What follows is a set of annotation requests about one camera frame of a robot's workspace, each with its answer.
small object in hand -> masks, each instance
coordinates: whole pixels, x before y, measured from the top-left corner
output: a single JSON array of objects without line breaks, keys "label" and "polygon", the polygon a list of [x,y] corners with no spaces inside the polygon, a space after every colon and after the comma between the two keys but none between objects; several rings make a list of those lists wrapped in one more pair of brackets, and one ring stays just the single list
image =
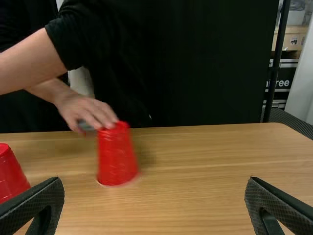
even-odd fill
[{"label": "small object in hand", "polygon": [[30,188],[13,151],[7,144],[0,143],[0,203]]},{"label": "small object in hand", "polygon": [[79,121],[78,126],[80,129],[82,129],[85,132],[94,131],[94,128],[88,125],[84,120]]},{"label": "small object in hand", "polygon": [[104,186],[120,186],[133,180],[138,174],[130,128],[119,121],[114,129],[98,131],[99,168],[97,180]]}]

black backdrop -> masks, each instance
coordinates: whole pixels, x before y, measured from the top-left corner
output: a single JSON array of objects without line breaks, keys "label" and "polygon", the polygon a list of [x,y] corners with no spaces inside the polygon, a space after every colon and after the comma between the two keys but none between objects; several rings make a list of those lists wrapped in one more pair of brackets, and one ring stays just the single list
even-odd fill
[{"label": "black backdrop", "polygon": [[279,0],[108,0],[139,24],[156,126],[259,122]]}]

sleeve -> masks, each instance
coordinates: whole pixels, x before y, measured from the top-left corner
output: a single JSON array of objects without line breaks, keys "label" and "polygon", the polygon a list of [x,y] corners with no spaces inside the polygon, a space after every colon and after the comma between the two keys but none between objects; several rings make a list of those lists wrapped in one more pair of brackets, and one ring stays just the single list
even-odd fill
[{"label": "sleeve", "polygon": [[25,7],[17,0],[0,0],[0,53],[26,37]]},{"label": "sleeve", "polygon": [[111,14],[101,0],[67,0],[45,26],[67,70],[89,68],[109,57],[114,37]]}]

white wall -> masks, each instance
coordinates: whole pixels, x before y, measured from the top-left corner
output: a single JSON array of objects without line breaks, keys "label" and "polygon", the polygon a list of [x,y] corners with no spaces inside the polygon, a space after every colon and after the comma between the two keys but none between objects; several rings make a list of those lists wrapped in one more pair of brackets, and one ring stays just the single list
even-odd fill
[{"label": "white wall", "polygon": [[313,23],[300,56],[285,111],[313,125]]}]

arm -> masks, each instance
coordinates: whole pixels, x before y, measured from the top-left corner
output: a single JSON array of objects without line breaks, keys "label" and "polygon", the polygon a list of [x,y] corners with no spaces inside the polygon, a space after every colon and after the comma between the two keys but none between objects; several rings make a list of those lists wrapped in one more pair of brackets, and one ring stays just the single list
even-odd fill
[{"label": "arm", "polygon": [[46,30],[41,29],[0,54],[0,94],[28,88],[54,103],[73,131],[81,132],[80,119],[95,129],[112,128],[117,117],[108,104],[79,95],[53,79],[66,71]]},{"label": "arm", "polygon": [[53,103],[67,122],[69,128],[82,133],[79,120],[85,120],[95,129],[112,128],[117,122],[113,110],[106,103],[73,91],[61,80],[54,78],[26,89],[28,92]]},{"label": "arm", "polygon": [[30,87],[66,71],[46,30],[40,29],[0,54],[0,94]]}]

